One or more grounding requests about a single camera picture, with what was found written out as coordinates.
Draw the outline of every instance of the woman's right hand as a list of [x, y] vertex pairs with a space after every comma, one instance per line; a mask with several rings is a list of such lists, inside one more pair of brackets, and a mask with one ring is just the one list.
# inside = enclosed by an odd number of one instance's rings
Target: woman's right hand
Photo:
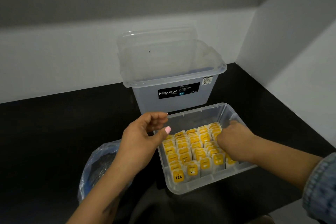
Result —
[[254, 145], [258, 138], [250, 129], [232, 120], [217, 136], [217, 142], [233, 160], [253, 162]]

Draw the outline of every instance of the hand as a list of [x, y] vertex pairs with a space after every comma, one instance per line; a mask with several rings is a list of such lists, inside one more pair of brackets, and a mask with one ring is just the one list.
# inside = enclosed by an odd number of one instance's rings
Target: hand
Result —
[[249, 162], [252, 162], [253, 145], [257, 139], [250, 129], [235, 120], [217, 136], [219, 146], [233, 160]]
[[[113, 164], [118, 164], [132, 179], [151, 160], [156, 148], [170, 133], [170, 127], [162, 128], [168, 121], [164, 112], [147, 112], [124, 130], [120, 147]], [[154, 136], [147, 132], [159, 130]]]

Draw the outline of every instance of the denim sleeve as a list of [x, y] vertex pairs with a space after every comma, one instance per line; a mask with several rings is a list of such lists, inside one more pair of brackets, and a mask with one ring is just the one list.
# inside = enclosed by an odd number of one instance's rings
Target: denim sleeve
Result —
[[336, 223], [336, 153], [314, 168], [304, 188], [302, 204], [312, 218]]

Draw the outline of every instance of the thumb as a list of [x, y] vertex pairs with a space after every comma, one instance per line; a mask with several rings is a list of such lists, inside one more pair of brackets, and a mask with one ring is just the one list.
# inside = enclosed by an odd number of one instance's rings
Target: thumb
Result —
[[170, 127], [160, 129], [155, 135], [152, 136], [152, 139], [155, 141], [157, 145], [162, 143], [163, 140], [167, 138], [171, 131]]

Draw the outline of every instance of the black label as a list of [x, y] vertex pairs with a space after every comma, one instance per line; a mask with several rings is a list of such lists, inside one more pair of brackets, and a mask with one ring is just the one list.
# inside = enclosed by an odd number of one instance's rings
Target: black label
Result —
[[198, 91], [200, 82], [158, 90], [159, 99], [182, 96]]

